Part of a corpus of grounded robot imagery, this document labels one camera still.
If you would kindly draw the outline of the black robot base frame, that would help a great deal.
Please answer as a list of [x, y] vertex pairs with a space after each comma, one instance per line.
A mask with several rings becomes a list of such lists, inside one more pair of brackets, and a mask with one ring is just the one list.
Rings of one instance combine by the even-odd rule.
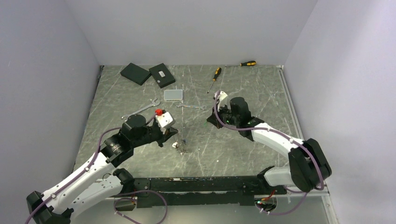
[[137, 198], [138, 208], [167, 203], [179, 205], [238, 204], [250, 206], [261, 197], [285, 195], [282, 186], [270, 186], [259, 175], [212, 177], [133, 178], [122, 193]]

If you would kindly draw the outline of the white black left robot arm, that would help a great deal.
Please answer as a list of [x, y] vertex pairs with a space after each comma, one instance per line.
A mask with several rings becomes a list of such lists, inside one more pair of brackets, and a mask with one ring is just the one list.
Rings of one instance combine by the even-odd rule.
[[110, 196], [130, 195], [135, 189], [134, 178], [124, 168], [117, 167], [134, 154], [134, 149], [152, 142], [163, 146], [178, 130], [175, 119], [165, 110], [156, 110], [149, 120], [131, 115], [116, 134], [99, 140], [93, 155], [72, 174], [52, 188], [34, 191], [26, 198], [28, 224], [69, 224], [88, 208]]

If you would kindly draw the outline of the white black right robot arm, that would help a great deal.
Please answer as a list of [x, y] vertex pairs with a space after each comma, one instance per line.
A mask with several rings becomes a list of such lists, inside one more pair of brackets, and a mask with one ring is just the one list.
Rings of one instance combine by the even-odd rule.
[[323, 190], [325, 179], [331, 176], [331, 167], [315, 139], [299, 139], [287, 135], [264, 120], [252, 116], [242, 97], [228, 100], [222, 91], [215, 93], [212, 114], [207, 122], [217, 128], [238, 131], [250, 141], [264, 144], [288, 159], [283, 167], [268, 167], [259, 175], [257, 187], [264, 194], [277, 186], [295, 186], [301, 192]]

